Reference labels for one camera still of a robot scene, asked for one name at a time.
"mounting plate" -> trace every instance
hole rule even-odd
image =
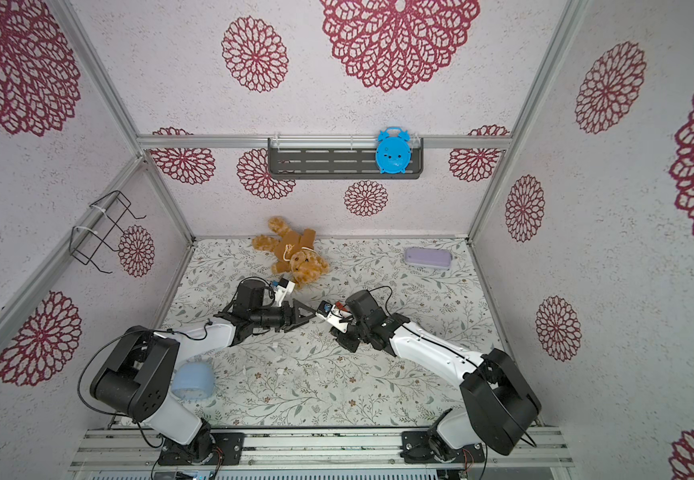
[[[409,456],[403,456],[403,462],[409,464],[416,463],[439,463],[442,466],[448,463],[465,463],[465,453],[463,450],[467,448],[467,451],[471,453],[474,459],[467,457],[467,463],[483,463],[486,460],[485,454],[483,452],[483,446],[480,444],[465,446],[464,448],[459,448],[456,458],[450,462],[440,462],[433,455],[432,450],[427,446],[427,432],[403,432],[401,435],[403,439],[403,453],[410,452],[413,457],[419,458],[419,460],[414,458],[409,458]]]
[[[243,440],[246,435],[243,433],[217,433],[212,432],[211,436],[214,440],[214,446],[222,449],[224,459],[223,466],[235,466],[240,463],[240,456],[243,454]],[[162,452],[157,461],[160,466],[194,466],[191,463],[179,460],[177,456],[169,455],[167,452]],[[212,456],[205,466],[213,466],[219,463],[219,456]]]

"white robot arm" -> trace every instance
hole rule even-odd
[[[467,350],[399,313],[387,316],[367,290],[352,294],[344,305],[321,302],[316,313],[332,326],[332,335],[347,350],[354,352],[361,342],[369,343],[376,350],[419,363],[459,387],[465,408],[444,412],[428,432],[429,447],[441,460],[481,441],[508,455],[542,409],[506,353]]]

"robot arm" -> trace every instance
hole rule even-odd
[[[180,330],[130,328],[92,380],[90,394],[134,422],[165,437],[164,456],[185,462],[211,456],[210,425],[185,408],[170,392],[172,374],[196,355],[236,345],[257,329],[288,332],[309,322],[312,309],[284,298],[295,284],[280,279],[272,284],[273,302],[264,305],[270,286],[244,280],[233,301],[205,325]]]
[[[429,446],[441,459],[454,458],[459,448],[480,441],[508,455],[542,409],[506,353],[467,350],[399,313],[387,316],[367,290],[352,294],[344,306],[321,302],[316,314],[332,325],[332,335],[347,350],[369,343],[459,387],[465,408],[445,412],[429,432]]]

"teddy bear head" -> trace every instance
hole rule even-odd
[[[328,272],[328,262],[312,250],[300,250],[291,257],[291,274],[297,286],[312,283]]]

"blue alarm clock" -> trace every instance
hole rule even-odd
[[[390,137],[389,130],[398,130],[398,136]],[[409,132],[400,127],[388,127],[379,133],[376,148],[376,164],[383,174],[402,174],[411,162],[411,147]]]

